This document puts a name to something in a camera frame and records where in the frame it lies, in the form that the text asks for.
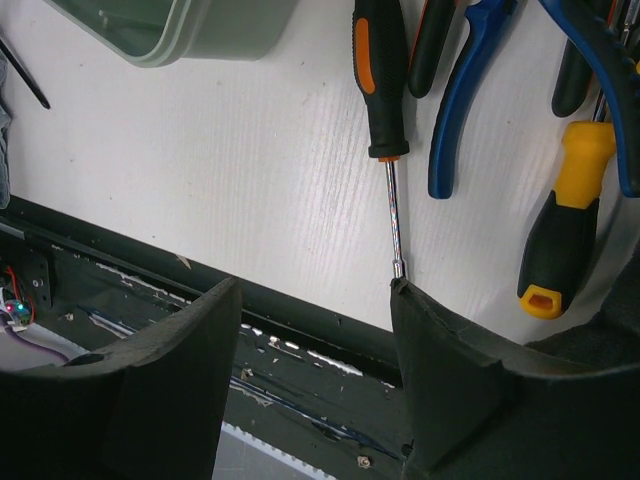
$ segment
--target yellow screwdriver handle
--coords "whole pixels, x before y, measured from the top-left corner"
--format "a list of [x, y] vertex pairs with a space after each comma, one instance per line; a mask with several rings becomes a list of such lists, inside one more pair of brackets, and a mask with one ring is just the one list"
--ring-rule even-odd
[[571, 123], [562, 143], [562, 169], [529, 233], [518, 282], [522, 308], [546, 320], [569, 308], [584, 281], [595, 245], [602, 179], [616, 153], [610, 123]]
[[616, 153], [611, 123], [573, 122], [562, 139], [565, 155], [553, 187], [558, 205], [585, 210], [600, 197], [602, 177]]

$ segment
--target blue pliers handle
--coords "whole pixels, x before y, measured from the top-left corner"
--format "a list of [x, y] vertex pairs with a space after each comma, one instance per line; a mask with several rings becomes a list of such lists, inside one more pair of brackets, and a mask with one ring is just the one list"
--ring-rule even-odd
[[[640, 76], [626, 50], [598, 18], [578, 0], [539, 0], [587, 60], [605, 93], [616, 133], [618, 176], [622, 193], [640, 197]], [[469, 38], [442, 100], [431, 142], [429, 194], [446, 199], [453, 193], [460, 135], [484, 71], [506, 33], [514, 0], [482, 0], [467, 8]]]
[[467, 113], [516, 6], [515, 0], [482, 0], [465, 11], [469, 38], [447, 84], [431, 140], [429, 195], [433, 198], [446, 199], [453, 193], [458, 143]]

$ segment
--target screwdriver shaft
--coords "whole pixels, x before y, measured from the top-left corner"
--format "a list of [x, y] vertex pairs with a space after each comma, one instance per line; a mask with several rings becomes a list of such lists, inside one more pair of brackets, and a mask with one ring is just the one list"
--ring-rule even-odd
[[389, 213], [391, 214], [391, 234], [393, 238], [393, 275], [395, 278], [406, 276], [406, 264], [402, 256], [400, 239], [400, 221], [398, 220], [398, 187], [396, 182], [395, 162], [385, 162], [387, 168], [387, 190], [389, 193]]
[[[615, 28], [618, 24], [618, 20], [624, 15], [624, 21], [622, 23], [622, 30], [619, 32], [618, 41], [624, 47], [629, 46], [631, 35], [638, 23], [638, 17], [640, 16], [640, 0], [629, 0], [628, 3], [619, 0], [616, 4], [616, 10], [614, 13], [611, 25]], [[598, 100], [596, 102], [596, 110], [593, 114], [594, 122], [604, 122], [607, 116], [607, 101], [604, 98], [604, 92], [600, 90], [598, 93]]]

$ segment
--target cable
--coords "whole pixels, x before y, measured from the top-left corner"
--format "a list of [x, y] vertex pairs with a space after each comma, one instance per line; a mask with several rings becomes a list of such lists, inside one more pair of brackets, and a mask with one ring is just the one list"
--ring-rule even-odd
[[13, 286], [13, 294], [16, 296], [20, 303], [24, 303], [22, 301], [22, 297], [20, 296], [20, 289], [18, 288], [18, 276], [16, 272], [10, 266], [7, 266], [6, 273], [11, 276], [11, 285]]
[[[15, 295], [16, 299], [20, 303], [25, 303], [25, 301], [22, 298], [22, 295], [20, 295], [20, 281], [18, 280], [18, 275], [16, 274], [15, 270], [11, 268], [11, 266], [7, 265], [7, 269], [5, 270], [5, 273], [7, 273], [11, 277], [13, 294]], [[31, 317], [29, 318], [29, 323], [27, 325], [31, 325], [33, 322], [35, 322], [35, 319], [36, 319], [36, 306], [33, 303], [33, 299], [29, 295], [27, 295], [27, 300], [29, 304], [29, 309], [31, 310]], [[4, 309], [4, 297], [2, 298], [2, 302], [0, 306], [2, 307], [2, 309]]]
[[8, 317], [8, 314], [4, 312], [0, 313], [0, 322], [4, 327], [4, 331], [11, 338], [16, 340], [18, 343], [21, 343], [24, 346], [31, 348], [32, 350], [38, 350], [39, 352], [42, 352], [42, 353], [48, 353], [49, 355], [56, 357], [58, 360], [61, 360], [63, 363], [69, 362], [69, 357], [67, 357], [64, 353], [58, 352], [57, 350], [45, 347], [43, 345], [38, 345], [37, 343], [30, 342], [26, 338], [22, 338], [20, 335], [18, 335], [16, 332], [13, 331], [13, 328], [11, 327], [11, 325], [9, 325], [9, 322], [7, 321], [7, 317]]

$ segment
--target white wall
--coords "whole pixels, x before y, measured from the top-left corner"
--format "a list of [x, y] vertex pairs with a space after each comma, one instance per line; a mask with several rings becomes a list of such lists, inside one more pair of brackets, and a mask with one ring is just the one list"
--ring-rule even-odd
[[[413, 32], [421, 2], [403, 3]], [[446, 72], [428, 99], [407, 101], [412, 153], [401, 166], [401, 198], [411, 278], [447, 307], [522, 341], [596, 309], [628, 258], [640, 215], [623, 204], [570, 314], [545, 323], [520, 311], [520, 257], [559, 167], [565, 124], [549, 106], [563, 34], [538, 2], [520, 4], [470, 112], [449, 201], [426, 189]], [[40, 0], [2, 2], [3, 35], [53, 107], [42, 109], [10, 76], [12, 192], [390, 329], [384, 168], [366, 154], [352, 8], [301, 0], [259, 62], [140, 70]], [[617, 195], [614, 173], [604, 221]]]

